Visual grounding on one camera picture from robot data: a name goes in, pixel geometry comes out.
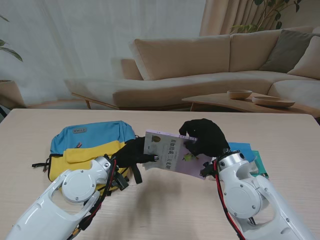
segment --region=book cover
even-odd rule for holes
[[[143,166],[146,170],[151,168],[165,169],[177,173],[191,175],[200,179],[203,164],[211,162],[212,158],[204,154],[192,155],[185,147],[186,141],[196,142],[195,137],[171,134],[167,132],[147,130],[145,133],[144,153],[159,156],[157,162],[147,162]],[[269,178],[258,151],[252,151],[249,143],[230,142],[232,151],[240,150],[249,161],[251,175]]]
[[[212,158],[204,154],[194,156],[184,146],[186,141],[196,142],[196,140],[196,138],[190,136],[147,130],[144,153],[158,155],[159,160],[145,163],[145,169],[165,169],[204,179],[200,176],[200,170],[204,168],[203,164],[210,162]]]

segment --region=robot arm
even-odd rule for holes
[[[100,156],[91,161],[91,169],[63,172],[19,218],[6,240],[72,239],[73,231],[98,201],[96,185],[106,184],[111,167],[109,158]],[[80,212],[68,214],[53,203],[52,197],[60,188],[67,201],[86,202]]]
[[[225,185],[222,199],[246,240],[316,240],[271,182],[250,174],[243,154],[229,151],[216,161],[218,177]],[[249,221],[269,204],[274,212],[271,221]]]

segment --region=curtain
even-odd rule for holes
[[[206,0],[199,35],[230,34],[234,25],[257,24],[262,10],[263,4],[253,0]],[[263,25],[265,30],[274,26],[273,19]]]
[[[132,58],[135,38],[199,36],[205,0],[2,0],[0,80],[26,105],[73,98],[65,79],[114,78],[112,59]]]

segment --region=wooden bowl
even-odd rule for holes
[[[230,99],[246,99],[252,94],[252,91],[250,90],[229,90],[226,92],[226,95]]]
[[[256,105],[275,108],[288,108],[295,104],[295,101],[274,96],[254,96],[252,102]]]

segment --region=coffee table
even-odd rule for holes
[[[252,93],[244,100],[230,99],[227,93],[216,93],[209,95],[192,96],[182,99],[185,102],[191,102],[192,107],[190,111],[196,111],[204,105],[213,105],[225,107],[228,109],[237,110],[245,113],[274,113],[274,114],[310,114],[315,119],[320,118],[320,110],[295,103],[288,108],[271,108],[265,106],[255,105],[252,102],[252,97],[267,96],[259,93]]]
[[[122,120],[140,136],[147,129],[177,134],[184,121],[201,118],[216,122],[228,141],[251,143],[260,152],[276,189],[320,239],[320,126],[310,115],[60,109],[14,109],[0,123],[0,239],[50,184],[31,164],[48,157],[52,138],[64,127]],[[215,182],[139,168],[143,183],[131,180],[124,191],[107,197],[77,240],[238,239]],[[72,213],[79,209],[60,196],[54,196],[59,206]],[[270,217],[268,212],[255,219]]]

